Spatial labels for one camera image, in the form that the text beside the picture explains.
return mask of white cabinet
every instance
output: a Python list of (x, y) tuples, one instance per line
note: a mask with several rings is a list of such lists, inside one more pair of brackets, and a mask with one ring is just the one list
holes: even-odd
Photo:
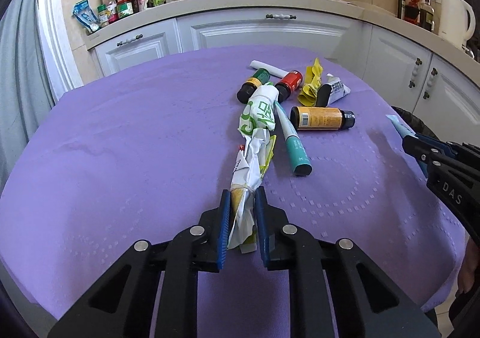
[(164, 20), (104, 42), (95, 48), (105, 76), (182, 52), (176, 19)]
[(334, 51), (346, 34), (351, 32), (355, 37), (349, 39), (351, 42), (360, 40), (359, 31), (349, 29), (368, 25), (332, 14), (282, 8), (210, 11), (177, 21), (184, 52), (231, 45), (276, 44), (303, 47), (334, 62), (338, 58)]
[(480, 146), (480, 89), (436, 55), (413, 114), (443, 141)]
[(428, 49), (386, 29), (374, 27), (363, 80), (390, 106), (412, 112), (423, 94), (430, 61), (431, 51)]

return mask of white kettle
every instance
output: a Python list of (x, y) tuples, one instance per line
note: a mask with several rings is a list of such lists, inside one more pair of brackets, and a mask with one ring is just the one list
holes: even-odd
[(476, 26), (475, 14), (465, 0), (442, 0), (442, 14), (438, 35), (458, 49), (471, 39)]

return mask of table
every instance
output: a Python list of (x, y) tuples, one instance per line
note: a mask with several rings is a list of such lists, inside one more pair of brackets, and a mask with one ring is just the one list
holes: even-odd
[[(60, 318), (138, 239), (172, 239), (230, 186), (253, 59), (305, 71), (317, 55), (281, 46), (205, 49), (151, 61), (68, 92), (18, 160), (0, 200), (0, 256), (32, 301)], [(295, 178), (279, 125), (264, 186), (271, 205), (318, 239), (356, 242), (424, 311), (443, 302), (464, 229), (426, 189), (366, 83), (322, 59), (351, 88), (335, 103), (346, 131), (301, 132), (313, 172)], [(284, 103), (287, 113), (296, 96)], [(287, 272), (229, 251), (199, 276), (203, 337), (290, 336)]]

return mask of red bottle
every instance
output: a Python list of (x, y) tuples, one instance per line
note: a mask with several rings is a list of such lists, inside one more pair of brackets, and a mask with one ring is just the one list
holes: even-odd
[(303, 76), (298, 71), (291, 71), (285, 75), (285, 77), (280, 80), (275, 87), (278, 90), (278, 103), (282, 103), (287, 99), (292, 92), (302, 84)]

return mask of cabinet handle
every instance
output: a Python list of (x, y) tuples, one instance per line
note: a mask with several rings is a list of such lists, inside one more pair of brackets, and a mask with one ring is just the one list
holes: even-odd
[(137, 41), (139, 39), (143, 38), (143, 34), (139, 34), (138, 36), (136, 36), (135, 38), (131, 38), (129, 40), (125, 40), (125, 41), (120, 41), (119, 43), (117, 43), (117, 47), (121, 47), (122, 45), (127, 45), (133, 41)]
[(415, 87), (415, 80), (417, 79), (419, 68), (422, 64), (423, 64), (423, 61), (417, 58), (417, 61), (415, 61), (415, 65), (413, 66), (412, 77), (410, 78), (409, 88)]
[(286, 15), (286, 14), (267, 14), (265, 18), (271, 19), (297, 19), (296, 15)]
[(430, 89), (433, 87), (433, 85), (436, 82), (436, 76), (438, 75), (438, 71), (436, 68), (433, 68), (430, 72), (430, 78), (428, 79), (427, 82), (427, 87), (425, 88), (425, 92), (423, 93), (423, 99), (428, 99), (430, 98)]

